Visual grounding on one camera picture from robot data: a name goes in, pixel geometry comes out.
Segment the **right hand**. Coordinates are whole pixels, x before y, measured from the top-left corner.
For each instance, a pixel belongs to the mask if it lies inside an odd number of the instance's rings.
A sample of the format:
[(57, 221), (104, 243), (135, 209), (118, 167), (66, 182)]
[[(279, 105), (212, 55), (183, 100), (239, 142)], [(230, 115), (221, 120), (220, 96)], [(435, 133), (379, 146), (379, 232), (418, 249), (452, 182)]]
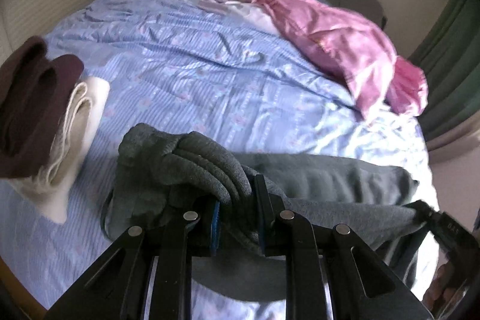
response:
[(428, 310), (432, 310), (435, 303), (440, 299), (450, 301), (450, 299), (452, 299), (452, 297), (454, 296), (455, 290), (452, 288), (445, 288), (441, 283), (443, 275), (450, 268), (450, 262), (444, 263), (442, 266), (440, 266), (429, 288), (425, 291), (422, 303)]

